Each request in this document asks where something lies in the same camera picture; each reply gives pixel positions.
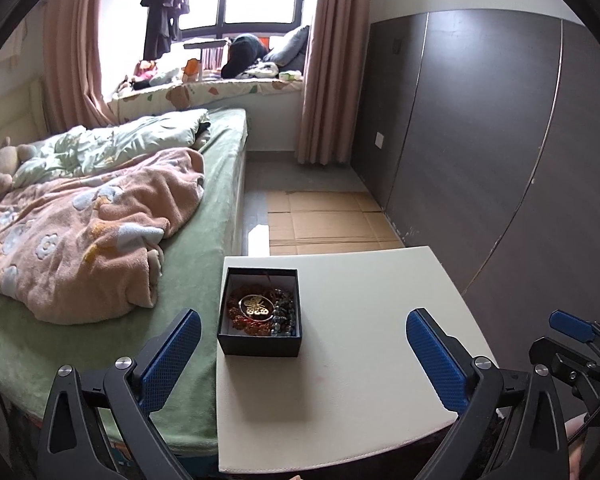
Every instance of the metal screw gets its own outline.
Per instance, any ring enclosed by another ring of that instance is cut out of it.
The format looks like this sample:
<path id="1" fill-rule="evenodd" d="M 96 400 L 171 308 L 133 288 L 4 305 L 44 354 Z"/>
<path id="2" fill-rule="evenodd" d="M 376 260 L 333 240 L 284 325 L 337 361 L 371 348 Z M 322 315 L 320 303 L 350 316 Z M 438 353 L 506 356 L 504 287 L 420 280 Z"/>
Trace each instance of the metal screw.
<path id="1" fill-rule="evenodd" d="M 131 357 L 121 357 L 116 361 L 116 368 L 118 370 L 126 370 L 131 366 L 132 362 Z"/>
<path id="2" fill-rule="evenodd" d="M 547 377 L 547 375 L 549 375 L 549 368 L 547 368 L 544 365 L 536 365 L 536 374 L 542 376 L 542 377 Z"/>
<path id="3" fill-rule="evenodd" d="M 491 368 L 492 364 L 486 357 L 477 357 L 475 358 L 474 363 L 480 370 L 488 370 Z"/>
<path id="4" fill-rule="evenodd" d="M 70 365 L 64 365 L 58 368 L 58 375 L 60 377 L 67 377 L 67 375 L 69 375 L 73 371 L 74 369 L 71 368 Z"/>

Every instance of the blue textured pad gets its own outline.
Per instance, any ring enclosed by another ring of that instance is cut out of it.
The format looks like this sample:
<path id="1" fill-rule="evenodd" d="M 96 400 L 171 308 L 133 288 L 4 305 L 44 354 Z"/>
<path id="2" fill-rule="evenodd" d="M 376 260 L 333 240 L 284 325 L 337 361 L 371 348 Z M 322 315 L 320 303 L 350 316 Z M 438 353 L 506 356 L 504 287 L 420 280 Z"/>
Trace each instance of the blue textured pad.
<path id="1" fill-rule="evenodd" d="M 461 415 L 469 406 L 466 376 L 415 310 L 407 316 L 407 340 L 443 406 Z"/>
<path id="2" fill-rule="evenodd" d="M 202 322 L 197 312 L 189 314 L 156 356 L 142 377 L 138 405 L 145 413 L 157 412 L 167 402 L 178 377 L 200 342 Z"/>
<path id="3" fill-rule="evenodd" d="M 549 317 L 549 326 L 581 343 L 591 343 L 595 338 L 593 327 L 590 323 L 561 310 L 556 310 L 551 314 Z"/>

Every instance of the open gift box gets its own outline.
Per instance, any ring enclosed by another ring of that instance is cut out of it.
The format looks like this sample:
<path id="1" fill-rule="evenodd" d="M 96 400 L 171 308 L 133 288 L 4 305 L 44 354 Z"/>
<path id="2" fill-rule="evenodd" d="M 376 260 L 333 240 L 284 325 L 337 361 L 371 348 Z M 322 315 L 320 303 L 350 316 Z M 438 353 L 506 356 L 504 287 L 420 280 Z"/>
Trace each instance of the open gift box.
<path id="1" fill-rule="evenodd" d="M 229 267 L 218 341 L 225 355 L 297 357 L 302 343 L 298 271 Z"/>

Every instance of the plush toy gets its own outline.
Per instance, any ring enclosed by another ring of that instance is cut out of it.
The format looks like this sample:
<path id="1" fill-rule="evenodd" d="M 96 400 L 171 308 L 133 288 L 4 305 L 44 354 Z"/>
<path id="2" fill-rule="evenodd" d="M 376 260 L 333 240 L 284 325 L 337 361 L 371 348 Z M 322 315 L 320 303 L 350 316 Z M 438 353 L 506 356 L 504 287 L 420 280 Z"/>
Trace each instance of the plush toy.
<path id="1" fill-rule="evenodd" d="M 13 175 L 20 165 L 36 154 L 31 144 L 11 146 L 11 139 L 6 137 L 0 148 L 0 197 L 11 190 Z"/>

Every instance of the dark wall panel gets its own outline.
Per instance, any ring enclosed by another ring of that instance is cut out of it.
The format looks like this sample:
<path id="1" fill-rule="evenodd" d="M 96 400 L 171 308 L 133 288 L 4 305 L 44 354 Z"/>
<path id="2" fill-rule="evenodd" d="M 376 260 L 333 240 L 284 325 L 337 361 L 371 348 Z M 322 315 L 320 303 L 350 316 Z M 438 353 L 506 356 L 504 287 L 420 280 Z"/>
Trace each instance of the dark wall panel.
<path id="1" fill-rule="evenodd" d="M 383 208 L 407 133 L 418 80 L 426 14 L 371 26 L 351 165 Z M 384 135 L 382 149 L 376 133 Z"/>
<path id="2" fill-rule="evenodd" d="M 560 20 L 510 10 L 429 14 L 413 115 L 387 215 L 463 290 L 522 199 L 546 132 Z"/>
<path id="3" fill-rule="evenodd" d="M 505 367 L 528 367 L 528 348 L 557 308 L 600 321 L 600 47 L 579 25 L 564 22 L 560 88 L 534 182 L 464 298 Z"/>

